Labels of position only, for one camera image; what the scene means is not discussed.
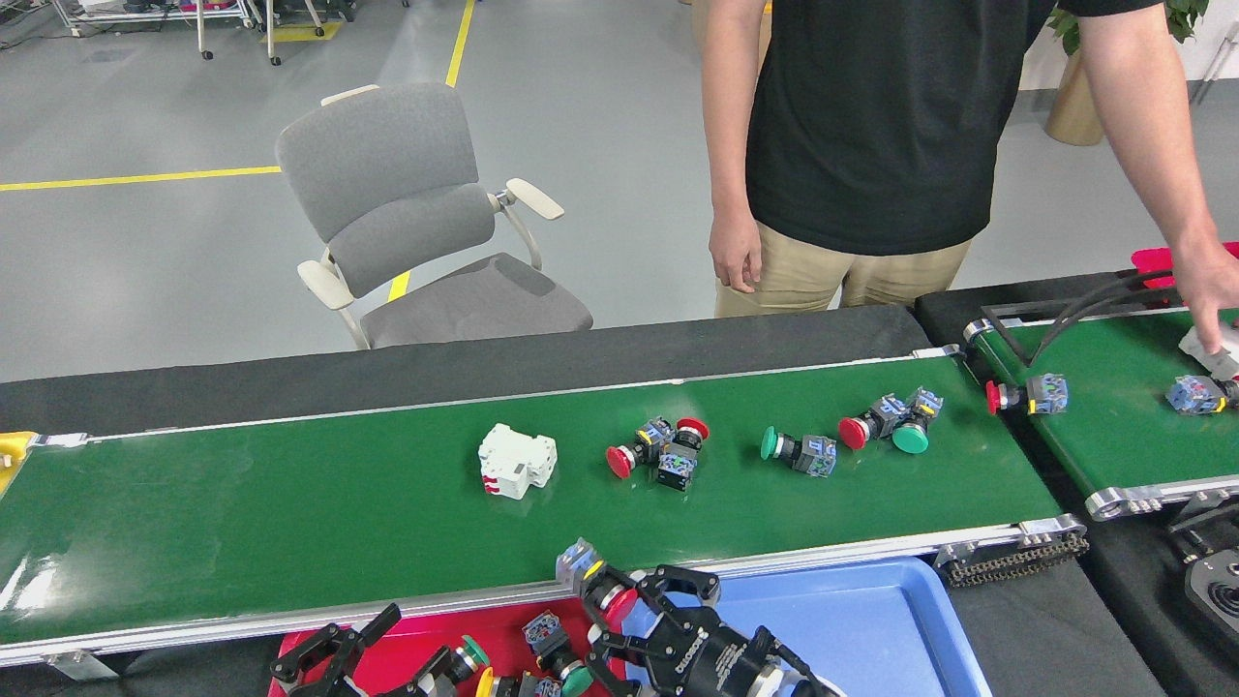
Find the chair seat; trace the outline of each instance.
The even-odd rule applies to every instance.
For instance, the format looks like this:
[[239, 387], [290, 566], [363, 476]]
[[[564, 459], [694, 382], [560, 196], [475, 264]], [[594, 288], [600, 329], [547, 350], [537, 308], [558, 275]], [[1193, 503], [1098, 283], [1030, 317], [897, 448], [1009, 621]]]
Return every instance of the chair seat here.
[[463, 266], [362, 317], [374, 348], [591, 326], [593, 316], [571, 292], [503, 253]]

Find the red object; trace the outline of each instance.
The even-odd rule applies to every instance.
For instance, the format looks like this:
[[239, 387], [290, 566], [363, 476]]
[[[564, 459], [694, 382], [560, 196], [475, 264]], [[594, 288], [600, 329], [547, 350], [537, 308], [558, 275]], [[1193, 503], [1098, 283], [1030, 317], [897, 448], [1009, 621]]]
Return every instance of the red object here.
[[[203, 10], [224, 10], [224, 9], [232, 7], [235, 4], [237, 4], [237, 0], [219, 0], [217, 2], [207, 2], [207, 4], [204, 4], [202, 6], [202, 9]], [[180, 5], [180, 7], [181, 7], [182, 12], [197, 12], [198, 11], [198, 4], [195, 2], [193, 0], [182, 1], [181, 5]]]
[[632, 608], [637, 604], [641, 597], [637, 595], [636, 588], [629, 588], [620, 595], [615, 597], [611, 602], [611, 607], [607, 612], [602, 613], [602, 618], [607, 620], [607, 629], [611, 631], [623, 633], [623, 620], [632, 613]]
[[[1227, 251], [1230, 251], [1233, 256], [1239, 256], [1239, 241], [1223, 241], [1222, 245], [1225, 246]], [[1137, 272], [1160, 271], [1175, 267], [1168, 246], [1141, 249], [1131, 255], [1131, 262], [1136, 266]], [[1175, 285], [1175, 276], [1155, 277], [1145, 281], [1146, 287], [1166, 287], [1168, 285]]]
[[985, 384], [985, 404], [990, 407], [991, 415], [999, 413], [999, 407], [1002, 405], [1002, 396], [999, 395], [999, 386], [994, 385], [994, 381], [986, 381]]
[[865, 425], [851, 417], [839, 421], [839, 438], [852, 451], [860, 451], [869, 442]]
[[627, 453], [620, 448], [611, 447], [607, 448], [607, 465], [620, 479], [628, 479], [628, 475], [632, 474], [633, 462]]
[[691, 428], [693, 431], [701, 435], [701, 441], [710, 438], [710, 430], [706, 426], [693, 417], [684, 417], [683, 420], [675, 422], [675, 428]]
[[[362, 662], [353, 672], [353, 681], [369, 695], [400, 687], [409, 682], [413, 673], [429, 661], [440, 646], [445, 644], [453, 649], [460, 646], [462, 634], [472, 636], [478, 646], [486, 651], [494, 667], [496, 677], [515, 677], [522, 675], [522, 671], [545, 675], [538, 669], [534, 654], [529, 650], [524, 634], [520, 631], [529, 620], [536, 618], [543, 610], [550, 610], [559, 615], [560, 623], [572, 640], [572, 651], [579, 657], [584, 657], [590, 646], [585, 635], [592, 623], [585, 614], [585, 609], [581, 608], [581, 602], [569, 598], [553, 603], [528, 603], [403, 619], [374, 646], [366, 650], [362, 655]], [[313, 631], [289, 634], [280, 643], [280, 655], [312, 634]], [[323, 661], [310, 671], [307, 680], [317, 680], [327, 670], [328, 662]], [[472, 697], [477, 691], [479, 675], [482, 675], [481, 670], [473, 677], [456, 686], [457, 695]], [[268, 697], [286, 697], [284, 690], [275, 681], [271, 681], [266, 695]], [[585, 691], [585, 697], [608, 697], [608, 695], [605, 687], [595, 682]]]

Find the green button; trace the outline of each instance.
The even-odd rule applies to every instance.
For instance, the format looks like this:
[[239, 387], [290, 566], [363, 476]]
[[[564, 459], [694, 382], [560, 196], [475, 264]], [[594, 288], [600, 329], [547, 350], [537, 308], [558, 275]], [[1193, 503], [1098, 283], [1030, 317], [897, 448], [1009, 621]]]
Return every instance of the green button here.
[[590, 675], [590, 671], [585, 667], [576, 669], [567, 673], [567, 678], [564, 681], [564, 697], [577, 697], [591, 685], [593, 685], [593, 676]]
[[462, 646], [462, 649], [465, 649], [465, 652], [472, 656], [478, 665], [483, 666], [491, 665], [489, 656], [487, 656], [486, 651], [483, 651], [482, 647], [477, 645], [477, 641], [473, 641], [472, 636], [466, 634], [465, 636], [461, 636], [461, 640], [465, 641], [465, 646]]
[[762, 435], [762, 459], [769, 461], [771, 456], [774, 454], [774, 446], [778, 443], [778, 433], [774, 432], [774, 427], [766, 427], [766, 433]]
[[929, 437], [914, 426], [901, 426], [895, 430], [891, 441], [895, 441], [896, 448], [913, 456], [924, 453], [929, 448]]

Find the office chair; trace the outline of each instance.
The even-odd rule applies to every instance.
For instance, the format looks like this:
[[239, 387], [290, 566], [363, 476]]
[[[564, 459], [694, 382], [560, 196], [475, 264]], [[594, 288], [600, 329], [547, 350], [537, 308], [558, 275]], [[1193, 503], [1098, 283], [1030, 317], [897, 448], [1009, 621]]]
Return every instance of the office chair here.
[[[275, 156], [327, 244], [297, 272], [339, 311], [358, 348], [590, 328], [593, 317], [540, 272], [541, 253], [514, 204], [564, 213], [527, 181], [479, 183], [465, 109], [440, 83], [370, 85], [323, 99], [280, 132]], [[502, 212], [530, 264], [499, 253], [387, 302], [361, 319], [348, 306], [403, 271], [494, 235]]]

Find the potted plant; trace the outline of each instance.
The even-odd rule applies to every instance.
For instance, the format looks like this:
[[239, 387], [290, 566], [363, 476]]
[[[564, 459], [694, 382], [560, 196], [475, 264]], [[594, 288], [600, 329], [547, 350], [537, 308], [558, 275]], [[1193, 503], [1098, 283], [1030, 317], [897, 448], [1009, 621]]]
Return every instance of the potted plant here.
[[[1196, 21], [1208, 7], [1209, 0], [1166, 0], [1166, 28], [1183, 43], [1193, 35]], [[1097, 145], [1103, 136], [1101, 121], [1093, 108], [1093, 95], [1080, 64], [1079, 21], [1070, 12], [1056, 7], [1047, 25], [1054, 30], [1054, 37], [1062, 40], [1068, 59], [1046, 121], [1046, 132], [1070, 145]]]

